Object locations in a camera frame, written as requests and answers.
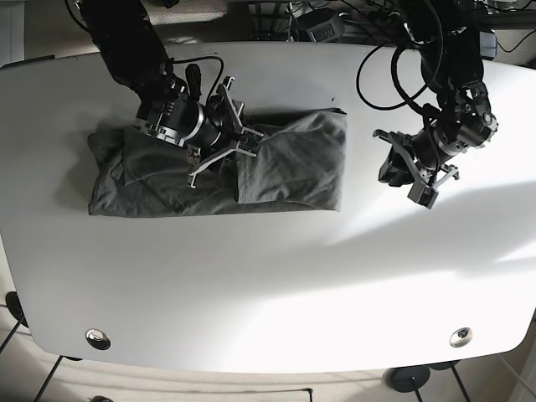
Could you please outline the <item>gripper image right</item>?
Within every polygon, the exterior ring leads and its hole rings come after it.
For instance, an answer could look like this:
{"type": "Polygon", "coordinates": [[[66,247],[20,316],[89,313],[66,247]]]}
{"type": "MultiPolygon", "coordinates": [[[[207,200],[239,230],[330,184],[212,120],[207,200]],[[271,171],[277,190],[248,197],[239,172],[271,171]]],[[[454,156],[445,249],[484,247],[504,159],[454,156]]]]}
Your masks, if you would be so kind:
{"type": "Polygon", "coordinates": [[[381,183],[402,187],[422,182],[437,190],[447,180],[460,178],[459,168],[448,163],[451,155],[445,154],[425,131],[411,136],[378,129],[373,137],[391,146],[379,169],[381,183]]]}

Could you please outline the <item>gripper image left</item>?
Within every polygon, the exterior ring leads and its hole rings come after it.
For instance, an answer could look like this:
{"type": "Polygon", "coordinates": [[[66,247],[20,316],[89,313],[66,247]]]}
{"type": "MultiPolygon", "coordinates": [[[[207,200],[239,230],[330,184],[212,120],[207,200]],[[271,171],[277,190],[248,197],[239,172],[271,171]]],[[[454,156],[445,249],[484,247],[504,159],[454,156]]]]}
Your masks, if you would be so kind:
{"type": "Polygon", "coordinates": [[[237,142],[243,136],[264,137],[263,133],[247,127],[241,120],[245,104],[231,97],[234,81],[234,77],[227,76],[218,84],[216,94],[200,109],[200,123],[185,137],[188,186],[191,188],[197,186],[200,173],[238,153],[237,142]]]}

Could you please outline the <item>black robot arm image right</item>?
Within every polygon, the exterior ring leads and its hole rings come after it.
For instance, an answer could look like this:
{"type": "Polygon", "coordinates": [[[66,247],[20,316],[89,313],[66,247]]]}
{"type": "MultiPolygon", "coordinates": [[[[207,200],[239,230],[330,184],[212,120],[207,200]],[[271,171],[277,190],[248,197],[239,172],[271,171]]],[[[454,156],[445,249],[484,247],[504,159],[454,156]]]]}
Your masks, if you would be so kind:
{"type": "Polygon", "coordinates": [[[399,45],[391,59],[395,89],[423,120],[415,135],[377,130],[374,136],[389,143],[389,154],[379,170],[379,181],[390,187],[410,186],[409,197],[427,208],[438,188],[459,170],[449,161],[470,148],[483,148],[497,132],[484,68],[480,33],[453,1],[402,1],[410,37],[419,45],[420,71],[436,95],[435,106],[418,106],[399,82],[399,45]]]}

